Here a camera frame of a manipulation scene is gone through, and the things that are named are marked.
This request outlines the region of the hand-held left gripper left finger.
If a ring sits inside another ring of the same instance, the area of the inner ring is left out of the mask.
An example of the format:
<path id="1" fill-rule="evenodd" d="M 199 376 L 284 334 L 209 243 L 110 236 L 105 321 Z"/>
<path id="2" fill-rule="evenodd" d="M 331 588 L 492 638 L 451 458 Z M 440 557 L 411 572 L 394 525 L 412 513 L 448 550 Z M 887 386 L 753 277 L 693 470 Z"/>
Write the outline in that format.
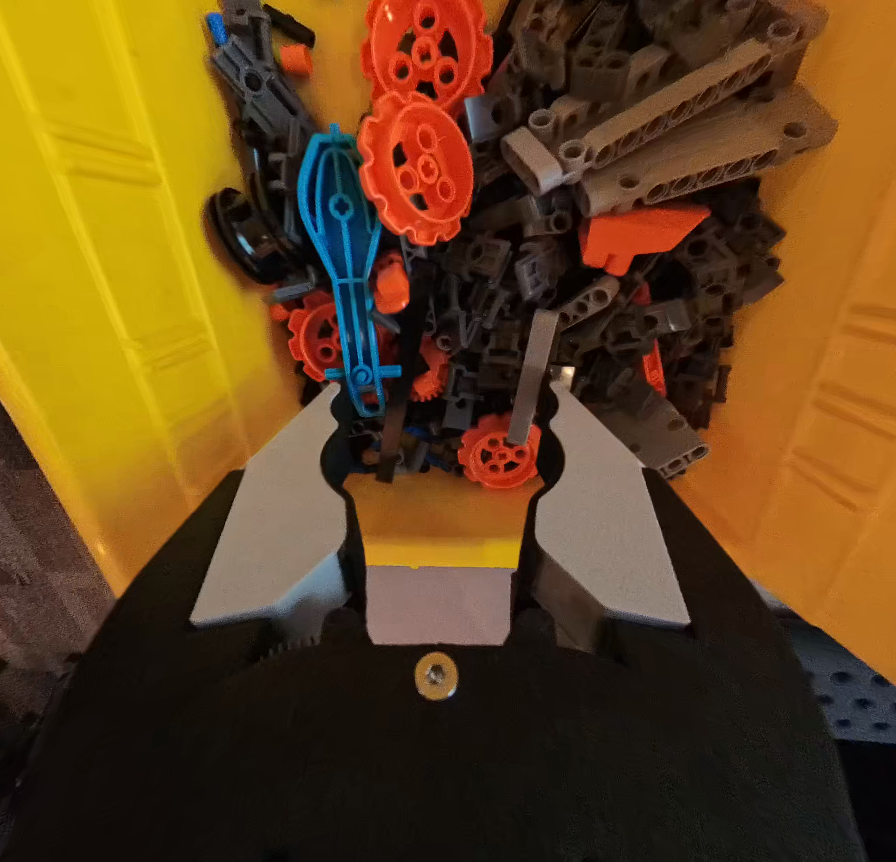
<path id="1" fill-rule="evenodd" d="M 350 411 L 325 386 L 242 471 L 190 616 L 199 628 L 271 621 L 289 640 L 320 640 L 325 619 L 364 610 L 364 550 L 343 484 Z"/>

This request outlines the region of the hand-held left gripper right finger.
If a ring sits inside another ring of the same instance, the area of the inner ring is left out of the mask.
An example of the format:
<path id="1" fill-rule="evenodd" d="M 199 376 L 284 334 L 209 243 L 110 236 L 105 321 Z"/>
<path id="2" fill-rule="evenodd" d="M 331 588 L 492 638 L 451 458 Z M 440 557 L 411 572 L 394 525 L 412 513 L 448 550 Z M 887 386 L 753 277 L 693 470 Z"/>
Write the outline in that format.
<path id="1" fill-rule="evenodd" d="M 541 398 L 539 474 L 514 576 L 514 625 L 603 651 L 621 625 L 687 630 L 692 617 L 637 457 L 563 385 Z"/>

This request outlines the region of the pile of toy building pieces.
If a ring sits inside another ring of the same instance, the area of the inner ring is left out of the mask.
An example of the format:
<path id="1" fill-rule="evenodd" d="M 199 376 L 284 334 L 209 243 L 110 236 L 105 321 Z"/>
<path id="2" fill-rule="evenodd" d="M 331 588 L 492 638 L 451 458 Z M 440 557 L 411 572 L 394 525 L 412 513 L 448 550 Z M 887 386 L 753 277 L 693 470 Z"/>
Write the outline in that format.
<path id="1" fill-rule="evenodd" d="M 245 189 L 285 251 L 268 288 L 289 313 L 330 279 L 297 208 L 308 141 L 321 129 L 297 93 L 316 36 L 263 0 L 218 0 L 210 65 L 237 118 Z M 708 448 L 693 433 L 726 400 L 733 318 L 783 283 L 786 233 L 763 211 L 761 177 L 827 145 L 836 121 L 796 83 L 828 20 L 812 0 L 507 0 L 490 31 L 484 92 L 450 115 L 474 188 L 460 233 L 432 246 L 383 226 L 370 275 L 385 415 L 350 399 L 353 469 L 464 475 L 463 434 L 511 413 L 520 445 L 541 371 L 571 389 L 644 463 L 674 478 Z M 614 277 L 583 265 L 585 218 L 700 204 L 711 216 L 674 249 Z M 410 399 L 424 337 L 451 358 L 440 397 Z M 305 379 L 304 402 L 321 383 Z"/>

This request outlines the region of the yellow plastic bin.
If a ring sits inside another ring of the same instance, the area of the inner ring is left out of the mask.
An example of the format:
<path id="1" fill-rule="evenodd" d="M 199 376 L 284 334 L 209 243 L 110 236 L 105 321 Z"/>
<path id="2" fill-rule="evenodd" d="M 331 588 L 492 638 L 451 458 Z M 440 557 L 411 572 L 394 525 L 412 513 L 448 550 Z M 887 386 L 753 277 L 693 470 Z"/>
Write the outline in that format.
<path id="1" fill-rule="evenodd" d="M 776 598 L 894 678 L 895 0 L 829 13 L 800 81 L 834 141 L 763 179 L 783 287 L 742 313 L 678 491 Z M 239 169 L 217 0 L 1 0 L 2 402 L 122 592 L 296 412 L 201 210 Z"/>

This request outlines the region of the orange sprocket wheel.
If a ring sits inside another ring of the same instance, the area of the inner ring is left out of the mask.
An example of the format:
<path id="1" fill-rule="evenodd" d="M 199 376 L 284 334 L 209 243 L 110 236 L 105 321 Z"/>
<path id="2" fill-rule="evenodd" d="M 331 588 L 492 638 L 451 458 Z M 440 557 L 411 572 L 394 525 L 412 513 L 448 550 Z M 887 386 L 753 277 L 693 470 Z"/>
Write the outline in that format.
<path id="1" fill-rule="evenodd" d="M 360 59 L 371 101 L 429 96 L 457 115 L 484 92 L 494 61 L 482 0 L 371 0 Z"/>
<path id="2" fill-rule="evenodd" d="M 288 348 L 309 380 L 321 383 L 327 370 L 342 370 L 342 339 L 333 297 L 317 290 L 305 296 L 287 319 Z"/>
<path id="3" fill-rule="evenodd" d="M 511 413 L 490 413 L 462 436 L 458 462 L 464 475 L 488 489 L 521 487 L 539 475 L 537 458 L 541 430 L 533 425 L 520 445 L 509 442 Z"/>
<path id="4" fill-rule="evenodd" d="M 357 135 L 364 193 L 383 224 L 412 244 L 455 238 L 469 214 L 474 169 L 454 118 L 427 96 L 389 91 Z"/>

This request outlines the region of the orange toothed gear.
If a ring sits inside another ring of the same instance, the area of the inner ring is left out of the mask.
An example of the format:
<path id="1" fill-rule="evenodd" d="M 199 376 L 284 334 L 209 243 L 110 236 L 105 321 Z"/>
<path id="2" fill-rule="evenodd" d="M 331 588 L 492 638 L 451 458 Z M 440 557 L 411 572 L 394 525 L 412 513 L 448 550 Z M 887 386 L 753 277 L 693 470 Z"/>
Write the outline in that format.
<path id="1" fill-rule="evenodd" d="M 450 370 L 450 356 L 441 350 L 431 337 L 424 337 L 420 347 L 420 356 L 426 363 L 426 369 L 412 382 L 410 399 L 425 402 L 441 396 Z"/>

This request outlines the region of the orange winged panel piece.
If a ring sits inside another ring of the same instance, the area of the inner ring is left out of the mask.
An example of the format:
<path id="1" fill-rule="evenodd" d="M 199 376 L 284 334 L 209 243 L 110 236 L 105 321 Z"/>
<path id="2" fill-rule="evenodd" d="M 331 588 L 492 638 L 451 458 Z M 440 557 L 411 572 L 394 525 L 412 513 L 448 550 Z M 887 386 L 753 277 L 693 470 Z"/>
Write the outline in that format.
<path id="1" fill-rule="evenodd" d="M 585 218 L 579 227 L 582 263 L 621 277 L 629 271 L 637 255 L 674 249 L 710 216 L 709 207 L 687 203 Z"/>

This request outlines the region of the black toy wheel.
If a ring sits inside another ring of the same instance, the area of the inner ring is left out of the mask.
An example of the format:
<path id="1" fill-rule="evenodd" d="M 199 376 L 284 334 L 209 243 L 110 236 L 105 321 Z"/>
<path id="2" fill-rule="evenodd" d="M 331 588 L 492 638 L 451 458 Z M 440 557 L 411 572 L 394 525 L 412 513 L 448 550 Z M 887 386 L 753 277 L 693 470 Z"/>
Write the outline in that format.
<path id="1" fill-rule="evenodd" d="M 249 280 L 273 286 L 287 279 L 285 251 L 249 196 L 224 187 L 208 198 L 206 219 L 218 243 Z"/>

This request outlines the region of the black perforated panel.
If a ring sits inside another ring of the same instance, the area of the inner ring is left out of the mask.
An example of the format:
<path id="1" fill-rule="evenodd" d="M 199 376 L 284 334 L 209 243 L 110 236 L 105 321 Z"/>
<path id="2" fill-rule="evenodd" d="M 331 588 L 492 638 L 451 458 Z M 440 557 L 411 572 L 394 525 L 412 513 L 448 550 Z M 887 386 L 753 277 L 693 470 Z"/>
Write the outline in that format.
<path id="1" fill-rule="evenodd" d="M 895 686 L 822 629 L 765 593 L 837 740 L 895 744 Z"/>

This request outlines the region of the blue brick separator tool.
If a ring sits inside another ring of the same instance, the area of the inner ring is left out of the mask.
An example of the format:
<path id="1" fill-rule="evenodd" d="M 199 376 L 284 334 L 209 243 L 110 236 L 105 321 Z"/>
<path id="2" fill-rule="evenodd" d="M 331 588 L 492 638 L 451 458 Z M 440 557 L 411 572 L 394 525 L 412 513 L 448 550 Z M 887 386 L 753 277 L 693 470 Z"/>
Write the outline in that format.
<path id="1" fill-rule="evenodd" d="M 342 364 L 324 375 L 347 388 L 363 419 L 385 415 L 384 380 L 401 368 L 383 364 L 374 319 L 370 275 L 382 236 L 375 206 L 360 181 L 356 138 L 336 123 L 314 133 L 297 178 L 297 208 L 332 289 L 342 343 Z"/>

